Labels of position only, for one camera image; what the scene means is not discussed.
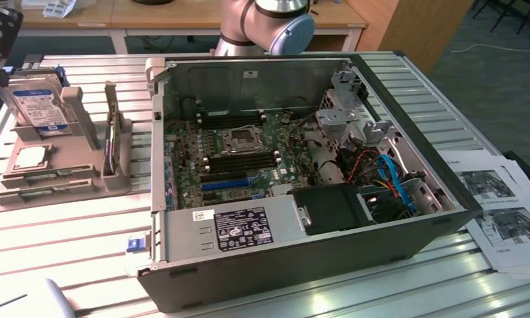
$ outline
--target paper document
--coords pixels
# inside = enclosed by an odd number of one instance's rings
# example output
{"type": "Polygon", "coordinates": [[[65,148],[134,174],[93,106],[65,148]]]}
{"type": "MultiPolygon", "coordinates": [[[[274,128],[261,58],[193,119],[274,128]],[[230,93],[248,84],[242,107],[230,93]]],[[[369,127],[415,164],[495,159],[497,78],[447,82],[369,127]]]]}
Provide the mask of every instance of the paper document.
{"type": "Polygon", "coordinates": [[[64,0],[56,3],[48,3],[44,9],[45,18],[65,18],[74,8],[77,0],[64,0]]]}
{"type": "Polygon", "coordinates": [[[530,181],[486,150],[439,152],[483,209],[466,228],[499,272],[530,276],[530,181]]]}

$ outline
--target black wire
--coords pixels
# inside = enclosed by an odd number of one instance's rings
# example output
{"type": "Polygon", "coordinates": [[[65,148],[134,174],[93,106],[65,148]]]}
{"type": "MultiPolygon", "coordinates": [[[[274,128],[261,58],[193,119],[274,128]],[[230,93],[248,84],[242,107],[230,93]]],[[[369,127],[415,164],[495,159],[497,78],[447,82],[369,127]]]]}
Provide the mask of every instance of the black wire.
{"type": "Polygon", "coordinates": [[[362,176],[363,174],[367,174],[373,170],[378,170],[378,169],[389,169],[389,167],[381,167],[381,166],[370,167],[369,169],[365,169],[362,172],[359,172],[359,176],[362,176]]]}
{"type": "Polygon", "coordinates": [[[311,172],[311,174],[317,173],[326,164],[334,164],[337,167],[337,162],[334,160],[326,160],[321,163],[319,167],[311,172]]]}
{"type": "Polygon", "coordinates": [[[0,307],[2,307],[2,306],[5,306],[5,305],[8,305],[9,303],[13,303],[14,301],[22,299],[25,296],[28,296],[28,295],[26,295],[26,294],[20,295],[20,296],[17,296],[16,298],[13,298],[13,299],[5,301],[4,303],[0,303],[0,307]]]}
{"type": "Polygon", "coordinates": [[[152,41],[149,41],[149,39],[158,39],[160,36],[156,36],[154,38],[149,37],[149,36],[140,36],[140,39],[142,40],[142,43],[146,44],[148,46],[150,46],[152,48],[158,49],[158,51],[161,53],[164,53],[164,51],[170,47],[170,44],[173,43],[174,40],[174,35],[170,37],[169,43],[166,44],[165,47],[158,46],[157,44],[152,43],[152,41]]]}
{"type": "Polygon", "coordinates": [[[317,140],[314,140],[314,139],[306,139],[303,142],[307,144],[309,141],[311,141],[317,147],[321,147],[319,141],[317,141],[317,140]]]}
{"type": "Polygon", "coordinates": [[[290,131],[289,131],[289,138],[290,138],[290,136],[293,135],[293,132],[297,130],[297,128],[298,128],[299,126],[302,126],[303,123],[305,123],[314,115],[315,115],[315,112],[307,114],[306,117],[303,117],[303,119],[302,119],[302,120],[298,122],[298,124],[293,127],[293,129],[290,129],[290,131]]]}
{"type": "Polygon", "coordinates": [[[174,40],[174,35],[172,36],[170,40],[169,40],[169,44],[166,44],[165,48],[161,50],[161,53],[164,50],[166,50],[170,47],[170,44],[173,43],[174,40]]]}

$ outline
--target wire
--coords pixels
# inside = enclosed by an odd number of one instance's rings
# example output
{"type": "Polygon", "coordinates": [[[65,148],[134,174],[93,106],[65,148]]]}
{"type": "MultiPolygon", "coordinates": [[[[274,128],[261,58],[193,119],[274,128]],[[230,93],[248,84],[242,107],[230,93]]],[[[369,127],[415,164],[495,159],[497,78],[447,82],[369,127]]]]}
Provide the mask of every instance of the wire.
{"type": "Polygon", "coordinates": [[[395,169],[395,165],[393,164],[393,161],[390,160],[389,156],[386,154],[382,154],[379,156],[381,160],[385,162],[385,164],[389,166],[389,171],[390,171],[390,178],[393,179],[393,184],[397,187],[397,192],[399,194],[399,198],[402,199],[402,202],[405,203],[405,205],[407,206],[407,208],[414,211],[415,207],[413,202],[410,201],[410,197],[407,196],[399,181],[398,181],[398,172],[395,169]]]}
{"type": "Polygon", "coordinates": [[[334,160],[326,160],[326,161],[323,161],[323,162],[321,163],[319,167],[315,169],[314,172],[311,172],[311,174],[317,173],[317,172],[321,170],[321,168],[322,168],[327,163],[334,164],[334,165],[337,166],[337,162],[335,162],[334,160]]]}
{"type": "Polygon", "coordinates": [[[317,146],[317,147],[321,148],[321,143],[319,143],[319,141],[317,141],[317,140],[314,140],[314,139],[306,139],[303,142],[307,144],[309,141],[311,141],[311,142],[314,143],[314,146],[317,146]]]}
{"type": "Polygon", "coordinates": [[[315,115],[315,112],[307,114],[306,117],[302,118],[302,120],[301,120],[301,121],[298,122],[298,124],[293,127],[293,129],[290,129],[290,131],[289,131],[289,137],[290,137],[290,135],[293,134],[293,132],[297,130],[297,128],[298,128],[299,126],[302,126],[303,123],[305,123],[314,115],[315,115]]]}
{"type": "Polygon", "coordinates": [[[0,307],[8,305],[9,303],[13,303],[14,301],[22,299],[26,296],[28,296],[26,294],[18,295],[16,298],[12,298],[10,300],[5,301],[4,303],[0,303],[0,307]]]}
{"type": "Polygon", "coordinates": [[[390,184],[389,181],[385,180],[385,182],[383,182],[383,181],[379,181],[379,180],[373,180],[373,182],[377,182],[381,186],[387,188],[391,191],[394,197],[398,197],[397,190],[394,189],[394,187],[393,187],[393,185],[390,184]]]}
{"type": "Polygon", "coordinates": [[[385,188],[387,188],[390,190],[389,185],[383,181],[373,180],[373,182],[377,182],[381,186],[383,186],[385,188]]]}
{"type": "Polygon", "coordinates": [[[361,157],[362,157],[367,152],[374,152],[374,153],[377,153],[377,151],[374,151],[374,150],[363,150],[363,151],[359,153],[359,155],[357,156],[355,164],[353,165],[353,169],[351,169],[351,172],[350,172],[350,176],[349,176],[349,178],[347,178],[347,183],[349,183],[349,182],[351,181],[351,179],[353,179],[353,173],[355,172],[357,166],[359,165],[359,159],[361,159],[361,157]]]}
{"type": "Polygon", "coordinates": [[[514,51],[514,52],[530,52],[529,50],[522,50],[518,48],[503,48],[501,46],[495,46],[495,45],[487,45],[487,44],[474,44],[470,47],[467,47],[465,50],[459,50],[459,51],[450,51],[450,53],[463,53],[467,52],[471,48],[474,48],[475,46],[485,46],[487,48],[498,48],[499,50],[506,50],[506,51],[514,51]]]}
{"type": "Polygon", "coordinates": [[[149,45],[150,47],[156,48],[162,53],[170,47],[170,44],[173,43],[173,40],[174,40],[174,35],[170,37],[169,43],[166,43],[165,47],[161,47],[160,45],[157,45],[152,41],[149,41],[150,39],[156,40],[158,38],[160,38],[160,36],[156,38],[152,38],[149,36],[140,36],[142,43],[149,45]]]}
{"type": "Polygon", "coordinates": [[[393,187],[393,185],[390,184],[389,180],[385,180],[385,183],[389,185],[390,191],[393,191],[393,195],[394,195],[395,197],[398,197],[397,189],[395,189],[395,187],[393,187]]]}

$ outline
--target motherboard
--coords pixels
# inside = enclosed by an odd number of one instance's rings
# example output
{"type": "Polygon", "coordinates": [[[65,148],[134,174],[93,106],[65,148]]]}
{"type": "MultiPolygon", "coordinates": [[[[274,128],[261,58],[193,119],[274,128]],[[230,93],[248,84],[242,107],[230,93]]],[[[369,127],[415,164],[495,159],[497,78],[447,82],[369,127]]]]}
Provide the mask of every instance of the motherboard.
{"type": "Polygon", "coordinates": [[[176,208],[285,195],[319,182],[299,124],[289,111],[168,121],[176,208]]]}

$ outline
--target aluminum workbench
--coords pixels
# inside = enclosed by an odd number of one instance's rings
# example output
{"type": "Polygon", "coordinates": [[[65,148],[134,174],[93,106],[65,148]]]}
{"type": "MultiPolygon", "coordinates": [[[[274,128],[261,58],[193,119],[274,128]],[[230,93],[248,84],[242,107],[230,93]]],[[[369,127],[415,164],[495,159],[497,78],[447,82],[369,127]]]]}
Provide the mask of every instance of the aluminum workbench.
{"type": "MultiPolygon", "coordinates": [[[[165,317],[128,277],[128,237],[149,230],[150,96],[145,59],[153,55],[46,56],[85,92],[93,120],[106,117],[104,82],[117,82],[120,109],[133,120],[132,193],[0,213],[0,290],[40,276],[64,290],[77,316],[165,317]]],[[[410,61],[391,52],[361,54],[438,150],[493,145],[410,61]]],[[[382,119],[386,114],[371,100],[382,119]]],[[[0,175],[16,135],[0,112],[0,175]]],[[[438,238],[410,260],[184,311],[168,317],[530,317],[530,280],[490,268],[469,233],[438,238]]]]}

